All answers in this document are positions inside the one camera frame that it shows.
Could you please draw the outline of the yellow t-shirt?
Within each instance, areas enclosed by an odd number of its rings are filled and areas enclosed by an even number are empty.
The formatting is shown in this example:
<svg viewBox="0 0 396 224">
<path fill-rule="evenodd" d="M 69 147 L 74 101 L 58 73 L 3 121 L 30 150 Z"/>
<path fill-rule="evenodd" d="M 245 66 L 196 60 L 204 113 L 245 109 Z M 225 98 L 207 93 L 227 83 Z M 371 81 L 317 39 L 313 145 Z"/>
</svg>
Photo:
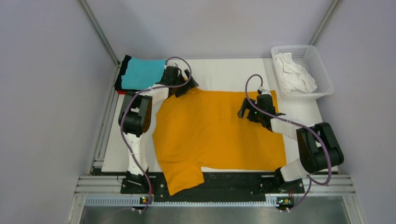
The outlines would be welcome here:
<svg viewBox="0 0 396 224">
<path fill-rule="evenodd" d="M 245 97 L 194 88 L 162 103 L 153 140 L 170 195 L 204 183 L 203 167 L 274 171 L 286 165 L 283 136 L 238 117 Z"/>
</svg>

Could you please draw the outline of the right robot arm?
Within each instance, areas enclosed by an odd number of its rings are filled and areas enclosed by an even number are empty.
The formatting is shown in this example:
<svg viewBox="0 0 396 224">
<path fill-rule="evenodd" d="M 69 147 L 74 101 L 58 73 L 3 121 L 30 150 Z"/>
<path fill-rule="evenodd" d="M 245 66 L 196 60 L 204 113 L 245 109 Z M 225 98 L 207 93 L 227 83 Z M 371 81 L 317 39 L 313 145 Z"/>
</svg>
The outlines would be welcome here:
<svg viewBox="0 0 396 224">
<path fill-rule="evenodd" d="M 244 98 L 238 117 L 243 118 L 245 111 L 248 111 L 249 121 L 297 142 L 299 157 L 275 170 L 277 191 L 287 192 L 293 181 L 323 169 L 331 171 L 332 167 L 344 162 L 343 152 L 329 123 L 302 124 L 285 113 L 276 112 L 271 93 L 262 92 L 255 100 Z"/>
</svg>

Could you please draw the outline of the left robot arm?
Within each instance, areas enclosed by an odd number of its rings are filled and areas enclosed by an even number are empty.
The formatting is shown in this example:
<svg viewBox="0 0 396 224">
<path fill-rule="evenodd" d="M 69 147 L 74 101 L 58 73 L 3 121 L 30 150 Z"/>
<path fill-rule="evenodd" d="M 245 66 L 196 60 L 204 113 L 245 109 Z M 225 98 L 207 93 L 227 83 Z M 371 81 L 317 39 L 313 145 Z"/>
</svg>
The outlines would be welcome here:
<svg viewBox="0 0 396 224">
<path fill-rule="evenodd" d="M 128 149 L 126 180 L 137 192 L 144 193 L 150 186 L 144 144 L 155 129 L 151 125 L 156 115 L 153 106 L 160 105 L 171 96 L 181 97 L 195 87 L 198 83 L 192 77 L 191 68 L 181 70 L 177 66 L 166 65 L 159 82 L 147 89 L 125 94 L 118 123 Z"/>
</svg>

